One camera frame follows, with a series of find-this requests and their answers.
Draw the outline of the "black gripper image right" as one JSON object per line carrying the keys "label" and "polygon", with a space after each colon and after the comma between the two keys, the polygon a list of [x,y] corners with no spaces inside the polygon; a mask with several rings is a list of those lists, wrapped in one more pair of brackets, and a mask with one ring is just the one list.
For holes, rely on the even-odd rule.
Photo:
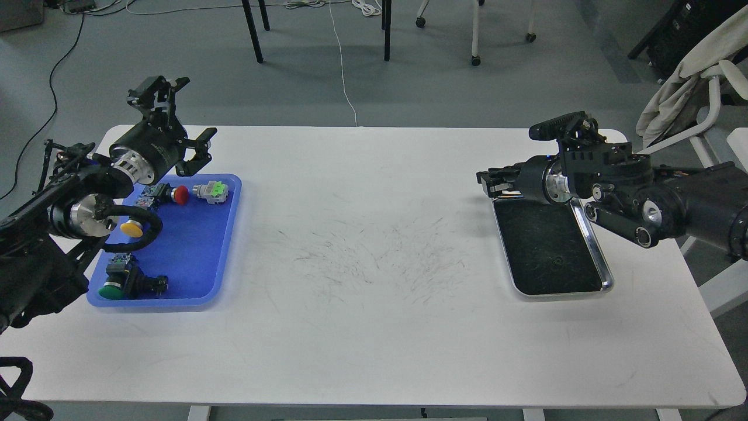
{"label": "black gripper image right", "polygon": [[[517,179],[517,189],[513,184]],[[478,171],[476,181],[489,199],[522,198],[550,205],[571,200],[568,178],[559,158],[531,158],[521,166]]]}

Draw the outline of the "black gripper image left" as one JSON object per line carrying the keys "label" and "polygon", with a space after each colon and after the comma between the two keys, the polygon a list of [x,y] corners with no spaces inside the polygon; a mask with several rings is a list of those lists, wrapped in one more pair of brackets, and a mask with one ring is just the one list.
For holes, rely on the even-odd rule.
{"label": "black gripper image left", "polygon": [[[120,136],[109,147],[109,154],[114,168],[134,184],[156,184],[174,166],[179,177],[189,178],[213,160],[209,147],[216,127],[206,128],[194,140],[187,139],[185,129],[179,127],[175,96],[188,83],[189,77],[168,80],[155,75],[129,90],[127,104],[141,112],[143,120]],[[194,155],[185,161],[187,149]]]}

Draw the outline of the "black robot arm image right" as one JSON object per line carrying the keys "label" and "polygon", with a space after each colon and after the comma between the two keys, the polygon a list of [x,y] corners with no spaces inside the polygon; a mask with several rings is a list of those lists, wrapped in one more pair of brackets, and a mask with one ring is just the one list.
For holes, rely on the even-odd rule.
{"label": "black robot arm image right", "polygon": [[687,235],[746,259],[746,173],[733,162],[653,165],[629,142],[608,142],[585,111],[536,123],[528,136],[556,142],[558,153],[479,171],[488,197],[516,192],[543,205],[585,199],[588,221],[643,248]]}

